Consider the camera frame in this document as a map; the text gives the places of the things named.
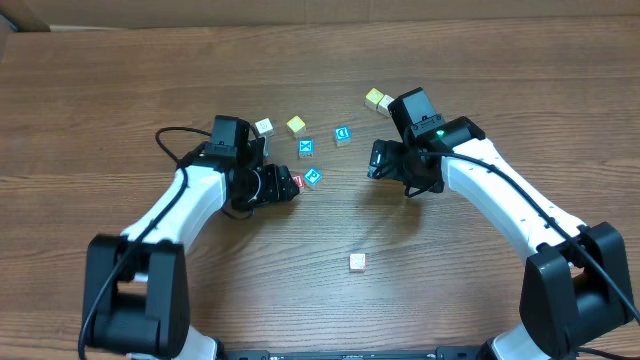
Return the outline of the red M block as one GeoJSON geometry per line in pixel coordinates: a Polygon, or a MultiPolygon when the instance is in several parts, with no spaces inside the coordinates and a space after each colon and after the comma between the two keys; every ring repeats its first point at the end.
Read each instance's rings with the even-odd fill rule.
{"type": "Polygon", "coordinates": [[[302,174],[294,174],[292,176],[292,179],[294,180],[294,182],[298,186],[299,192],[303,193],[305,191],[305,183],[304,183],[303,175],[302,174]]]}

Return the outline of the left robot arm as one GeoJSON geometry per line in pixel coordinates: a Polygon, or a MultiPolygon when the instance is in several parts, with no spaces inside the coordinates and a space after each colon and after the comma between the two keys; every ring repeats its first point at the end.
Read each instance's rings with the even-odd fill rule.
{"type": "Polygon", "coordinates": [[[86,255],[78,355],[93,347],[133,359],[220,359],[219,341],[191,323],[186,253],[217,212],[234,220],[287,203],[299,187],[267,164],[268,119],[218,115],[205,141],[175,157],[170,187],[118,235],[98,234],[86,255]]]}

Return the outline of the blue P block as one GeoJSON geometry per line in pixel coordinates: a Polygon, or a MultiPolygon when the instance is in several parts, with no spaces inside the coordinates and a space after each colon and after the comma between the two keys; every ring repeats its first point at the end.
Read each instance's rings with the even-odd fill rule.
{"type": "Polygon", "coordinates": [[[306,186],[311,189],[315,189],[323,178],[323,175],[317,169],[310,168],[304,173],[303,178],[306,186]]]}

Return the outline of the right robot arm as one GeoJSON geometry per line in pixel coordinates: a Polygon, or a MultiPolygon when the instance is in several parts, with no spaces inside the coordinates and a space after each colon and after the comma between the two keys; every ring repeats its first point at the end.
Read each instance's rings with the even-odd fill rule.
{"type": "Polygon", "coordinates": [[[462,359],[575,359],[588,344],[631,321],[633,301],[623,237],[589,226],[530,185],[467,117],[446,121],[421,88],[392,98],[377,89],[365,105],[393,120],[399,141],[375,141],[368,175],[402,183],[408,198],[451,189],[504,236],[524,264],[513,329],[462,359]]]}

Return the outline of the red K block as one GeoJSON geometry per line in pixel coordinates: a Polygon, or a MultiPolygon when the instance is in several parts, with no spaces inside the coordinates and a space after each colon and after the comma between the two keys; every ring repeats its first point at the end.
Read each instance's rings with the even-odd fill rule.
{"type": "Polygon", "coordinates": [[[366,270],[366,255],[364,253],[352,253],[349,256],[349,271],[364,272],[366,270]]]}

